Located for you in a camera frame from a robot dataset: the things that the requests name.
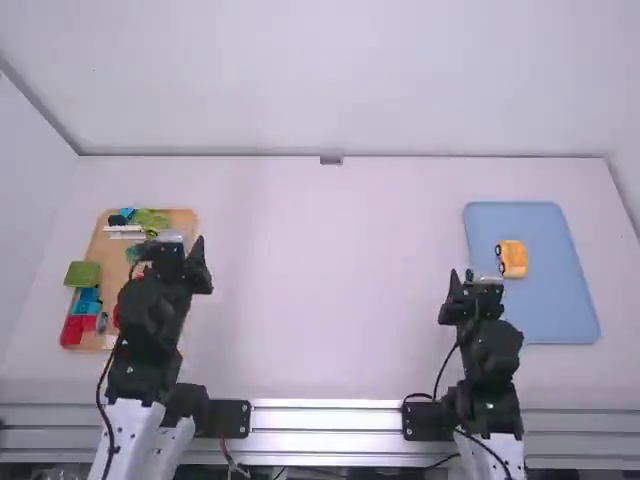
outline yellow toy car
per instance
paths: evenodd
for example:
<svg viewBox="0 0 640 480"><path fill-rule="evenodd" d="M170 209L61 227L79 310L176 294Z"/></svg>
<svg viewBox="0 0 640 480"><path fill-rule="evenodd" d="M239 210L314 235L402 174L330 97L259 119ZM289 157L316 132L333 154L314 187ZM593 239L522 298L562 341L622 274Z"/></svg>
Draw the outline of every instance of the yellow toy car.
<svg viewBox="0 0 640 480"><path fill-rule="evenodd" d="M527 276L529 259L524 243L518 240L502 240L496 247L500 260L499 270L504 278L524 278Z"/></svg>

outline metal extrusion frame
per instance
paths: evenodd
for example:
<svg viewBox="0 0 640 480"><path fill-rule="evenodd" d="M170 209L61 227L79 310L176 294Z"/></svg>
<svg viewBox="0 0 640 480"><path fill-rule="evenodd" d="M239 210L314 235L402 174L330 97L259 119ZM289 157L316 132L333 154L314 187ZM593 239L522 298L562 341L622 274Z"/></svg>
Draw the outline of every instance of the metal extrusion frame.
<svg viewBox="0 0 640 480"><path fill-rule="evenodd" d="M248 465L424 467L457 451L453 442L405 441L400 400L251 403L250 435L228 442ZM522 415L531 468L640 469L640 411L524 408ZM90 463L100 441L91 403L3 403L0 418L0 462ZM218 441L195 439L182 463L225 462Z"/></svg>

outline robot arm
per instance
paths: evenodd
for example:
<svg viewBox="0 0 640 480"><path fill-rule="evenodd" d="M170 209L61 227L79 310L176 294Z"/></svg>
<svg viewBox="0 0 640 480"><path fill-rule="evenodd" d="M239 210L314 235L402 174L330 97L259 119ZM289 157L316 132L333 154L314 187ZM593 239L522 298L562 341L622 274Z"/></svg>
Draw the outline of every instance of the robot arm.
<svg viewBox="0 0 640 480"><path fill-rule="evenodd" d="M90 480L171 479L180 456L207 423L206 388L177 384L177 350L193 294L213 291L199 237L185 258L181 243L144 244L151 262L118 294L120 335L109 361L105 423ZM100 404L99 391L96 401Z"/></svg>
<svg viewBox="0 0 640 480"><path fill-rule="evenodd" d="M512 383L524 337L500 320L503 292L501 278L478 278L467 270L461 283L452 270L438 316L439 324L456 327L465 373L440 404L472 480L526 478L524 428Z"/></svg>

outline wooden puzzle board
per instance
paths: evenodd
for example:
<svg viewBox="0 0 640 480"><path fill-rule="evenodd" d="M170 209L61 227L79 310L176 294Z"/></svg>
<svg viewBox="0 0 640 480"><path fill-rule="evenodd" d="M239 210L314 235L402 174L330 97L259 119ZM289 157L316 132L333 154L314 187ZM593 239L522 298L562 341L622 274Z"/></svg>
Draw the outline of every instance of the wooden puzzle board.
<svg viewBox="0 0 640 480"><path fill-rule="evenodd" d="M188 242L185 250L188 252L195 240L197 217L188 209L163 209L168 213L171 222L171 230L179 230L187 235ZM85 331L79 344L63 346L67 350L77 352L100 352L113 346L118 329L113 325L113 309L118 303L118 292L129 277L131 265L127 262L125 251L132 245L141 243L140 240L111 240L109 234L102 231L102 227L108 225L109 215L118 213L117 209L110 209L100 215L87 249L84 260L100 264L100 299L102 311L109 315L106 332L102 335L95 331ZM79 296L79 290L74 294L67 312L71 314L73 305ZM62 319L62 327L67 317Z"/></svg>

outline light blue mat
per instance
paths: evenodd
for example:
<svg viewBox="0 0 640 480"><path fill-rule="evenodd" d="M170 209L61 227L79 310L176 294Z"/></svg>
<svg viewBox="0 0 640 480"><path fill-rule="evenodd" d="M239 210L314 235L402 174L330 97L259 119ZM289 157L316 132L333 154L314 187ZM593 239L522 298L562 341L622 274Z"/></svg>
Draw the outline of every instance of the light blue mat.
<svg viewBox="0 0 640 480"><path fill-rule="evenodd" d="M505 280L504 318L526 343L591 344L600 324L562 210L551 202L472 202L464 209L471 268L499 275L494 247L520 240L529 271Z"/></svg>

